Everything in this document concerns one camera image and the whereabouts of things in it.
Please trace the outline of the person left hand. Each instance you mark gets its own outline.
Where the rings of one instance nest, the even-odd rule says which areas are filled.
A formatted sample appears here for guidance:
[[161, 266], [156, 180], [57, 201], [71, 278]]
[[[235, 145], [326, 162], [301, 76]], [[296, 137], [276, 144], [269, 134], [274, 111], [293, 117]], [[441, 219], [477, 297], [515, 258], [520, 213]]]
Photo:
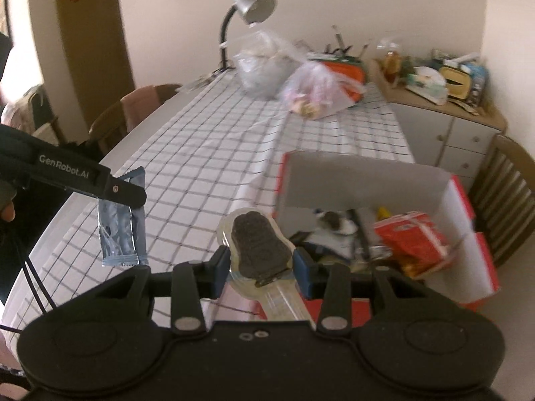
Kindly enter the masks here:
[[12, 184], [0, 181], [0, 215], [5, 222], [12, 222], [15, 218], [14, 198], [16, 196], [16, 189]]

